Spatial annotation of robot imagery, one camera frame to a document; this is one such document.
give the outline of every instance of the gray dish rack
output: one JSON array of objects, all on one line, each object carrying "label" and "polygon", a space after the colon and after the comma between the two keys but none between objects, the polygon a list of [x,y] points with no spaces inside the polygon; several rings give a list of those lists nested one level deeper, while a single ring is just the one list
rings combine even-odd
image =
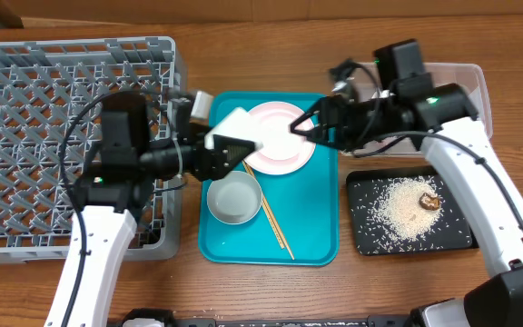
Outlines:
[{"label": "gray dish rack", "polygon": [[[0,263],[67,255],[72,207],[58,180],[58,147],[69,122],[95,97],[115,90],[185,89],[186,70],[169,37],[0,43]],[[149,113],[155,139],[169,137],[173,104]],[[73,181],[101,138],[100,105],[68,141]],[[180,181],[155,181],[154,190]],[[125,260],[167,259],[179,248],[181,190],[153,196]]]}]

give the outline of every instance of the pink-rimmed plate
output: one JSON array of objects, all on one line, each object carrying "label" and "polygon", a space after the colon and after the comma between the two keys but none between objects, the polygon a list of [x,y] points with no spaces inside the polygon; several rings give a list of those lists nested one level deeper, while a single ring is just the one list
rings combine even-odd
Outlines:
[{"label": "pink-rimmed plate", "polygon": [[[304,112],[299,107],[285,102],[272,101],[259,104],[250,110],[250,115],[265,129],[263,148],[248,156],[245,162],[261,173],[280,175],[302,168],[314,153],[316,144],[305,137],[291,134],[290,123]],[[298,126],[308,131],[314,124],[310,119]]]}]

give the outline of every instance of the wooden chopsticks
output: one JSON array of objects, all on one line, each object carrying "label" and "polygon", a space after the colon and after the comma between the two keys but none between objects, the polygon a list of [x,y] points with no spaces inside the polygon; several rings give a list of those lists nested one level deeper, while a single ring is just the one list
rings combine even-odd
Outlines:
[{"label": "wooden chopsticks", "polygon": [[[243,167],[245,167],[246,173],[248,173],[251,177],[255,178],[255,174],[253,174],[253,169],[246,162],[243,162]],[[268,200],[265,198],[263,191],[261,191],[261,206],[263,206],[263,211],[265,211],[265,215],[268,216],[268,221],[270,221],[271,229],[273,230],[273,233],[276,235],[276,239],[280,244],[280,248],[283,249],[285,247],[288,250],[288,253],[290,253],[291,259],[294,260],[294,254],[291,252],[290,245],[288,244],[286,237],[281,232],[280,225],[278,224],[278,221],[276,221],[276,217],[273,215],[273,211],[271,210],[270,204],[268,203]]]}]

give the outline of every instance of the black tray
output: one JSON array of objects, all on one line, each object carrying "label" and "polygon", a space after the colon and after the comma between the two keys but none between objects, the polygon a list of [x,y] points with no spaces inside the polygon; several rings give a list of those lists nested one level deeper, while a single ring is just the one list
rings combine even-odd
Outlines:
[{"label": "black tray", "polygon": [[[384,250],[376,241],[385,235],[385,231],[377,227],[380,223],[367,222],[370,216],[367,211],[372,207],[370,203],[375,203],[380,196],[381,186],[392,183],[393,179],[419,176],[426,181],[430,179],[437,185],[437,194],[442,199],[443,214],[433,225],[432,232],[425,233],[426,240],[405,241],[390,251]],[[430,166],[352,172],[346,178],[346,185],[354,242],[360,254],[420,253],[476,246],[468,222],[449,188]]]}]

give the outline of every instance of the teal tray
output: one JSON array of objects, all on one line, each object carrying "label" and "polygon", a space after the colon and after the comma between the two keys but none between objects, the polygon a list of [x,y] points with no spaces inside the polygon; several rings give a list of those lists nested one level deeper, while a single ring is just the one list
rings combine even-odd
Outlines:
[{"label": "teal tray", "polygon": [[[209,124],[215,126],[236,107],[249,111],[258,104],[283,101],[306,111],[321,97],[322,94],[227,92],[215,98]],[[243,165],[235,170],[244,171]],[[274,176],[254,172],[295,260],[286,249],[280,249],[263,210],[240,225],[215,219],[206,201],[211,181],[202,184],[199,248],[203,255],[216,263],[311,266],[330,263],[339,249],[336,150],[317,145],[312,158],[293,173]]]}]

